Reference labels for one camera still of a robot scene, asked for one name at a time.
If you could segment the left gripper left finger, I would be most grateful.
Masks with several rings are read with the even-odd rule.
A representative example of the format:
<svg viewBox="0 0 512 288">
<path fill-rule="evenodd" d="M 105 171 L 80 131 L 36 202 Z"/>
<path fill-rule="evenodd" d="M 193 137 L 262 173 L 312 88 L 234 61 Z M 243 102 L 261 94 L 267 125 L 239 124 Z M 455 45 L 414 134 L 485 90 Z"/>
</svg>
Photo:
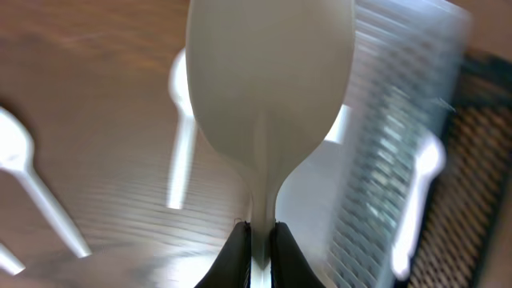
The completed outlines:
<svg viewBox="0 0 512 288">
<path fill-rule="evenodd" d="M 195 288 L 249 288 L 251 227 L 238 222 L 206 275 Z"/>
</svg>

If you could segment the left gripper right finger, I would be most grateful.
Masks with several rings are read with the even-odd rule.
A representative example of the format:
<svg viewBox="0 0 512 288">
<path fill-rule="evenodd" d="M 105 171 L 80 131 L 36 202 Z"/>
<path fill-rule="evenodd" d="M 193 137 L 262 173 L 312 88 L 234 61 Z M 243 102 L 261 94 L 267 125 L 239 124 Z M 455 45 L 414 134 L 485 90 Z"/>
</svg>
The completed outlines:
<svg viewBox="0 0 512 288">
<path fill-rule="evenodd" d="M 272 288 L 325 288 L 284 222 L 270 233 L 270 260 Z"/>
</svg>

